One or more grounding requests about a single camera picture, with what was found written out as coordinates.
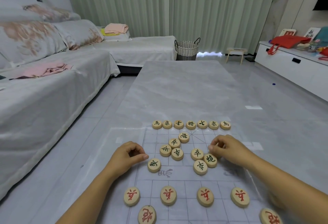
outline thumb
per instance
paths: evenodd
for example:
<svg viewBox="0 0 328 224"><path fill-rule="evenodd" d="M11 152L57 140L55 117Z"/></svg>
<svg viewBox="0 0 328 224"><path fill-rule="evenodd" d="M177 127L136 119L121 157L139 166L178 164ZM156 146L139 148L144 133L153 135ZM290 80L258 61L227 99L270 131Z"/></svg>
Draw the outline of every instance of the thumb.
<svg viewBox="0 0 328 224"><path fill-rule="evenodd" d="M130 157L131 166L134 165L134 164L140 163L142 161L145 161L148 158L149 158L149 156L147 154L144 154L144 153L135 155L133 157Z"/></svg>
<svg viewBox="0 0 328 224"><path fill-rule="evenodd" d="M211 154L215 155L216 157L223 157L226 152L225 149L214 145L209 145L208 150Z"/></svg>

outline yellow cloth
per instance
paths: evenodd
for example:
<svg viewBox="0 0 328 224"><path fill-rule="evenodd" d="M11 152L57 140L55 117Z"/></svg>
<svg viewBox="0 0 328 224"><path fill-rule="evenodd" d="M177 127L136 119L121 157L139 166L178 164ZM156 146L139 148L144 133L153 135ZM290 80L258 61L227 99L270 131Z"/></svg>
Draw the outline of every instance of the yellow cloth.
<svg viewBox="0 0 328 224"><path fill-rule="evenodd" d="M101 28L100 29L101 33L104 35L104 36L114 36L114 35L119 35L120 33L117 33L117 34L105 34L105 28Z"/></svg>

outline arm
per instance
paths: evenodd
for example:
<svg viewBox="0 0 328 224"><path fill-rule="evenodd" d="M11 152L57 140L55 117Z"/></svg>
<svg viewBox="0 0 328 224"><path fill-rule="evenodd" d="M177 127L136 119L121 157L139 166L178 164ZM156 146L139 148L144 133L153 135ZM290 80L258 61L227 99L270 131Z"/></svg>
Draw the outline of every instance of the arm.
<svg viewBox="0 0 328 224"><path fill-rule="evenodd" d="M328 223L328 195L261 159L234 137L217 136L209 146L209 151L254 173L302 220L311 224Z"/></svg>
<svg viewBox="0 0 328 224"><path fill-rule="evenodd" d="M96 223L101 206L113 181L127 172L131 166L148 159L148 157L144 149L137 143L129 141L122 144L114 152L106 167L56 224Z"/></svg>

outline black drawer handle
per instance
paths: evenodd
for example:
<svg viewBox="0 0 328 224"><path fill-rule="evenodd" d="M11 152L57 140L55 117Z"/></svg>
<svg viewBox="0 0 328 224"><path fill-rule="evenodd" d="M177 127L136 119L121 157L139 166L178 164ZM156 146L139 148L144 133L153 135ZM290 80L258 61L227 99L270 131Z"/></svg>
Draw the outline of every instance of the black drawer handle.
<svg viewBox="0 0 328 224"><path fill-rule="evenodd" d="M296 62L296 63L298 63L298 64L301 63L301 60L300 60L300 59L297 59L297 58L293 58L292 61L293 61L293 62Z"/></svg>

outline hand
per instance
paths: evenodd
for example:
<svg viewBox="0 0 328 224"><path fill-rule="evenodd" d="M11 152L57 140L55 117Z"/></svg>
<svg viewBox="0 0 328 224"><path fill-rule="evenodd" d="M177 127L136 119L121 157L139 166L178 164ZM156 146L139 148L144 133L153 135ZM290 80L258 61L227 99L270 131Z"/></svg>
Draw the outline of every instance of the hand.
<svg viewBox="0 0 328 224"><path fill-rule="evenodd" d="M129 141L116 149L103 172L113 176L115 180L127 172L134 164L148 158L149 156L139 144Z"/></svg>
<svg viewBox="0 0 328 224"><path fill-rule="evenodd" d="M257 157L243 143L231 135L218 135L208 146L211 154L224 157L231 163L248 168Z"/></svg>

